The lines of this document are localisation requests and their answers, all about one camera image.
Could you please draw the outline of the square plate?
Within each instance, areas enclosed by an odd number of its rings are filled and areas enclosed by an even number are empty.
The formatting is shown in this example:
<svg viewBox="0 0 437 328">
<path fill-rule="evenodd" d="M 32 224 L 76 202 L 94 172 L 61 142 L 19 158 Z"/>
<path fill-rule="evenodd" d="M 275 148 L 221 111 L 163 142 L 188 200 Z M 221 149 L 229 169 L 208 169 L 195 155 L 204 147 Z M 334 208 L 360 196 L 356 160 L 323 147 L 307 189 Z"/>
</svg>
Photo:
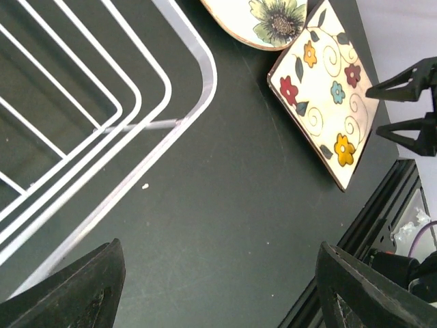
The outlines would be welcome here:
<svg viewBox="0 0 437 328">
<path fill-rule="evenodd" d="M 345 191 L 366 146 L 378 101 L 364 65 L 330 1 L 321 1 L 301 34 L 268 73 L 275 96 Z"/>
</svg>

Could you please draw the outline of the white wire dish rack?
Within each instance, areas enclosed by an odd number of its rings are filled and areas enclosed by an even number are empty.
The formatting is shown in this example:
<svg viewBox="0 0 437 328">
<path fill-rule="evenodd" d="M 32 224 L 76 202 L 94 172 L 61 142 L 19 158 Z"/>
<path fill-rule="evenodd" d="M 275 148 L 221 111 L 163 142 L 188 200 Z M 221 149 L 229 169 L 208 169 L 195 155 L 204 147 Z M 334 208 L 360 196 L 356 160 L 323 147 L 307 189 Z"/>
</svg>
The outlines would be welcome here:
<svg viewBox="0 0 437 328">
<path fill-rule="evenodd" d="M 84 213 L 205 109 L 213 62 L 181 1 L 1 2 L 1 299 L 48 275 Z"/>
</svg>

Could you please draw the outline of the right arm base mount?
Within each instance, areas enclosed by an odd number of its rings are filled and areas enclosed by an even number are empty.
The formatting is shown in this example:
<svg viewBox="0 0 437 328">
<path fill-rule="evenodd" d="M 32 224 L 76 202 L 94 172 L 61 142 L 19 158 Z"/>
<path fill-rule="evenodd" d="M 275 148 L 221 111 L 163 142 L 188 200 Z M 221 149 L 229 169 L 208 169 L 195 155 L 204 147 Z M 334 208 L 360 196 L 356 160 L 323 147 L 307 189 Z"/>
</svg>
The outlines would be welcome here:
<svg viewBox="0 0 437 328">
<path fill-rule="evenodd" d="M 373 249 L 364 263 L 414 296 L 436 305 L 436 252 L 419 262 Z"/>
</svg>

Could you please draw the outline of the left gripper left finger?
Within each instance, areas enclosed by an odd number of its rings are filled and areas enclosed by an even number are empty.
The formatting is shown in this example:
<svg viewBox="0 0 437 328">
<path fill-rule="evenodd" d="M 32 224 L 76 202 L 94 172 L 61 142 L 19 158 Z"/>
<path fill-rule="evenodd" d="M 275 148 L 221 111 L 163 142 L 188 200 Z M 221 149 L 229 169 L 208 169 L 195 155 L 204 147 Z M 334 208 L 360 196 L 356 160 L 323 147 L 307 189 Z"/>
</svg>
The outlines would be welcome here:
<svg viewBox="0 0 437 328">
<path fill-rule="evenodd" d="M 1 303 L 1 326 L 112 327 L 125 276 L 116 238 Z"/>
</svg>

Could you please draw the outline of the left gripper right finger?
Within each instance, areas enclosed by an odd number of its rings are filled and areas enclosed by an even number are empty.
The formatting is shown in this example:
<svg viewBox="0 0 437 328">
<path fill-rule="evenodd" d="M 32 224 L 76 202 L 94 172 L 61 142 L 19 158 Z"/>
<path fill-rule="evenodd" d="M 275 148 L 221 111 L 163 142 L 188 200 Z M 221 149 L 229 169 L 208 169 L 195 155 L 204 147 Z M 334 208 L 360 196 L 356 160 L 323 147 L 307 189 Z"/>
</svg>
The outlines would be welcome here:
<svg viewBox="0 0 437 328">
<path fill-rule="evenodd" d="M 436 308 L 337 246 L 320 245 L 315 277 L 327 327 L 435 327 Z"/>
</svg>

